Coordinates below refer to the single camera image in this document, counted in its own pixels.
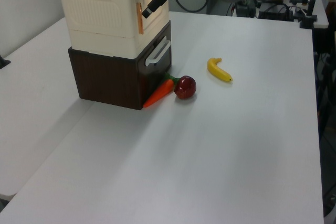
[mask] banana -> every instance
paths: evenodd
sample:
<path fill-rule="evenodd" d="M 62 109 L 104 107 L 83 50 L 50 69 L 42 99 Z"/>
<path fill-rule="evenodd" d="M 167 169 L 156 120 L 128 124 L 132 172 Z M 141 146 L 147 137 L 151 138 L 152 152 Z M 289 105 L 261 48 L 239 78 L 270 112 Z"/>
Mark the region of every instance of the banana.
<path fill-rule="evenodd" d="M 208 60 L 208 70 L 209 72 L 222 81 L 232 81 L 232 77 L 228 72 L 217 66 L 217 63 L 221 62 L 221 58 L 210 58 Z"/>

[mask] red apple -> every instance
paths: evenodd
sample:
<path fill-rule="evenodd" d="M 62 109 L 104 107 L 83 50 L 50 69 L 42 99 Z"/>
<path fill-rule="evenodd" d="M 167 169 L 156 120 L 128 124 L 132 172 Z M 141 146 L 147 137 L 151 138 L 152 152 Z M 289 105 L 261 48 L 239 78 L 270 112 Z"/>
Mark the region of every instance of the red apple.
<path fill-rule="evenodd" d="M 188 99 L 196 92 L 196 81 L 190 76 L 182 76 L 177 82 L 175 94 L 180 99 Z"/>

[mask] white plastic container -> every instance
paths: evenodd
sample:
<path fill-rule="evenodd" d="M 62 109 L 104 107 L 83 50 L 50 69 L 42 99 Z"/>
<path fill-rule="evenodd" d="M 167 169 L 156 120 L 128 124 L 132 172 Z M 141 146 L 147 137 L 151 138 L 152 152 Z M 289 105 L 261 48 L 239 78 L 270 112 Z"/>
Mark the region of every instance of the white plastic container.
<path fill-rule="evenodd" d="M 145 19 L 151 0 L 62 0 L 73 49 L 134 59 L 169 21 L 168 2 Z"/>

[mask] drawer handle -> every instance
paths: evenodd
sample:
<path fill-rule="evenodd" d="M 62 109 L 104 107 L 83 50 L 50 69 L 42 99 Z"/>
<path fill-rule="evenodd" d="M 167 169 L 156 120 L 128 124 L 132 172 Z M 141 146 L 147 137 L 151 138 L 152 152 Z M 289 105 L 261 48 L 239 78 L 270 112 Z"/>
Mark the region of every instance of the drawer handle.
<path fill-rule="evenodd" d="M 170 40 L 167 40 L 167 37 L 164 37 L 157 47 L 154 48 L 154 50 L 151 52 L 151 54 L 146 59 L 145 65 L 146 67 L 149 64 L 155 64 L 158 63 L 158 61 L 164 56 L 164 54 L 167 52 L 171 45 Z"/>

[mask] carrot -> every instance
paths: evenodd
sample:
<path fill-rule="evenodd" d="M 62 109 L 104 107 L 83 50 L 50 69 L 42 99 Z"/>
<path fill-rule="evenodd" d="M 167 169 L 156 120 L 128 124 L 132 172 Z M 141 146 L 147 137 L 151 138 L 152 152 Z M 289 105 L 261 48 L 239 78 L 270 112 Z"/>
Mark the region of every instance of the carrot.
<path fill-rule="evenodd" d="M 143 105 L 144 108 L 156 103 L 161 98 L 165 97 L 167 94 L 174 90 L 174 81 L 172 79 L 165 80 L 148 98 L 148 100 Z"/>

